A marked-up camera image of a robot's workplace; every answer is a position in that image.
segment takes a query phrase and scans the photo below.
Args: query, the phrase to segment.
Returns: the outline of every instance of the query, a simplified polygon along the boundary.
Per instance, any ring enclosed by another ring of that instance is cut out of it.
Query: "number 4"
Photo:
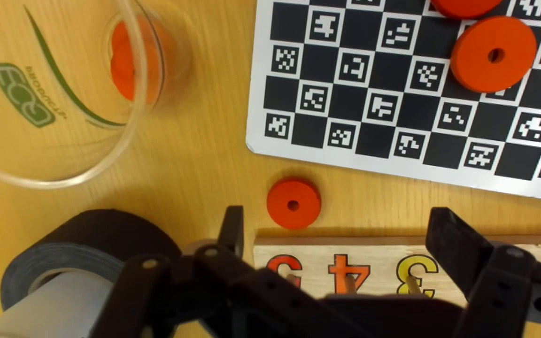
[[[336,295],[357,293],[370,274],[370,265],[347,265],[347,255],[336,254],[329,274],[334,274]]]

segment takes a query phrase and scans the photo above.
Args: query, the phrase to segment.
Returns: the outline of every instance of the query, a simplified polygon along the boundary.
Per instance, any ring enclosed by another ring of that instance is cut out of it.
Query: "checkerboard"
[[[473,21],[428,0],[259,0],[246,143],[257,154],[541,199],[541,0],[503,0],[539,41],[513,88],[449,71]]]

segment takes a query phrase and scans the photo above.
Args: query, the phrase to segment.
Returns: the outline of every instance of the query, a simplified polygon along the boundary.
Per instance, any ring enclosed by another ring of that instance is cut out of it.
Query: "red game piece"
[[[537,41],[530,26],[513,17],[490,17],[456,41],[451,70],[471,92],[500,92],[522,81],[535,53]]]
[[[308,180],[285,178],[270,188],[267,210],[278,225],[304,229],[319,216],[321,195]]]
[[[432,6],[451,19],[483,17],[500,6],[500,0],[432,0]]]

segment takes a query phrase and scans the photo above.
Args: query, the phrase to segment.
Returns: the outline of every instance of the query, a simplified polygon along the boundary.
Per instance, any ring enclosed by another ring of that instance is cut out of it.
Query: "wooden table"
[[[105,175],[56,192],[0,184],[0,278],[21,250],[88,209],[135,212],[186,246],[214,239],[224,209],[244,205],[252,257],[257,231],[280,231],[265,197],[287,175],[321,190],[316,235],[423,235],[438,205],[485,235],[541,235],[541,201],[252,154],[244,130],[255,0],[146,4],[173,21],[192,55],[190,73]]]

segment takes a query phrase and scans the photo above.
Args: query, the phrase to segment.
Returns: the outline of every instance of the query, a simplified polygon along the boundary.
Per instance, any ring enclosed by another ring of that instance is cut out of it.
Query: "red number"
[[[334,293],[357,293],[370,274],[370,265],[347,265],[347,255],[334,255],[334,265],[329,265],[329,274],[334,274]]]
[[[287,265],[289,270],[302,270],[302,263],[297,257],[293,257],[293,255],[274,255],[269,261],[267,269],[278,272],[278,269],[282,265]],[[291,280],[297,287],[301,287],[301,284],[302,284],[302,278],[299,278],[299,276],[287,274],[287,280]]]

